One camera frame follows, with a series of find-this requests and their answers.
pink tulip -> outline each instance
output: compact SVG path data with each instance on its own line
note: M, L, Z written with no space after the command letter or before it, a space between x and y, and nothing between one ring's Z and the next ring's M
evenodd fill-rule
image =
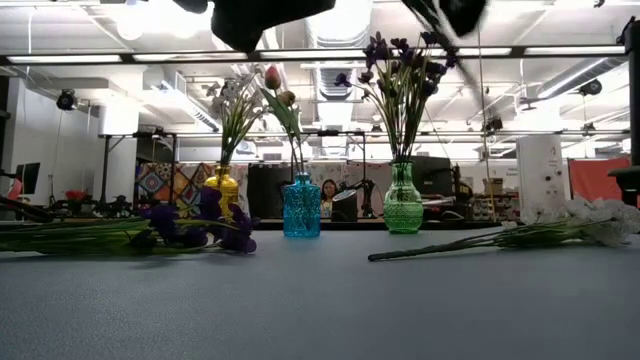
M278 90L280 89L280 84L282 81L280 80L280 74L278 73L278 69L275 66L271 65L267 71L264 73L264 84L267 89L270 90Z

vase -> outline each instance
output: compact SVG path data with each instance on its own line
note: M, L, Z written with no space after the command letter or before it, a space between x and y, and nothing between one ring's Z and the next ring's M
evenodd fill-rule
M392 234L415 234L422 225L422 197L413 185L411 162L393 163L384 197L384 223Z
M231 221L233 216L229 205L238 204L238 182L231 177L230 172L231 166L218 165L214 169L213 177L204 182L204 186L214 188L222 194L219 201L220 210L227 221Z
M284 235L320 235L320 187L311 184L309 173L298 173L295 183L284 187Z

gray table surface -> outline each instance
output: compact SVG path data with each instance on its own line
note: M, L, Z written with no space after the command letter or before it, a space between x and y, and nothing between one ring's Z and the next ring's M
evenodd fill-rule
M640 248L366 261L478 232L258 232L247 257L2 254L0 359L640 358Z

woman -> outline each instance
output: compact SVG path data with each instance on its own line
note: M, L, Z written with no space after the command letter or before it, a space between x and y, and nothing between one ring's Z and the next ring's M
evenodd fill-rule
M338 186L336 185L336 182L331 179L327 179L324 183L322 183L322 217L331 217L331 205L333 196L336 194L337 189Z

green glass vase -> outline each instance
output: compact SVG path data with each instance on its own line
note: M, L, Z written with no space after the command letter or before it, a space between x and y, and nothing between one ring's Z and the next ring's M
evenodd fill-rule
M393 163L384 197L384 223L392 234L415 234L422 225L422 197L413 185L411 162Z

